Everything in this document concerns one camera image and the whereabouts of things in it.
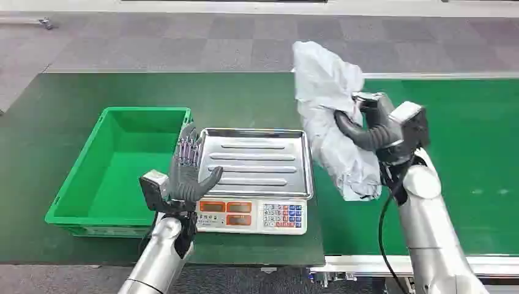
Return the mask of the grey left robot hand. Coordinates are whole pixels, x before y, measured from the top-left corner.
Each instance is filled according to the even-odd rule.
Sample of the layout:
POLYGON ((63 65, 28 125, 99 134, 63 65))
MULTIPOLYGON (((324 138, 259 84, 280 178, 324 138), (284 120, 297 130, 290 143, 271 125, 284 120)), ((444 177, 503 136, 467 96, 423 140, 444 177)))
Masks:
POLYGON ((170 163, 169 198, 182 204, 186 211, 196 210, 196 203, 221 179, 223 167, 217 166, 203 180, 199 177, 199 135, 193 122, 182 128, 170 163))

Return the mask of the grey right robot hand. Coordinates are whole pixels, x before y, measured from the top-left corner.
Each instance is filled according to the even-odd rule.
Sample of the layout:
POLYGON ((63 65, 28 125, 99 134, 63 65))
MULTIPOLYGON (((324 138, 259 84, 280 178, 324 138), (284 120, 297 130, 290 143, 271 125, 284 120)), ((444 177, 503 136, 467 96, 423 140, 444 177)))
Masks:
POLYGON ((334 119, 340 132, 357 147, 374 152, 381 162, 396 165, 408 160, 410 152, 405 148, 401 130, 389 119, 395 107, 388 96, 383 92, 357 92, 353 100, 367 127, 356 124, 344 111, 335 110, 334 119))

